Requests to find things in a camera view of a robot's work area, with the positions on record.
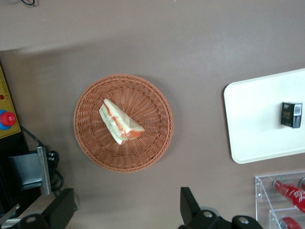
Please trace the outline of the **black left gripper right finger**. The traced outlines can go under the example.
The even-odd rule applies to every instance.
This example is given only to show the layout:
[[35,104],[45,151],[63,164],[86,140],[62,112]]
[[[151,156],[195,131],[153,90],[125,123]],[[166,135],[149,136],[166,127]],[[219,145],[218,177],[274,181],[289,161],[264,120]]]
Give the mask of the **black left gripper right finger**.
[[200,207],[189,187],[180,190],[180,214],[183,224],[178,229],[216,229],[218,215],[210,207]]

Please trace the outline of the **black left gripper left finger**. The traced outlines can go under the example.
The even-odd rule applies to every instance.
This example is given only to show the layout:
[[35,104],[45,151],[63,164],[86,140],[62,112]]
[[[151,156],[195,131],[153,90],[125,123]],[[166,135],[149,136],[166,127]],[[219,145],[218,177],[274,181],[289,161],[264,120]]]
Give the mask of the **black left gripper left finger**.
[[74,189],[64,189],[42,212],[51,229],[65,229],[75,212]]

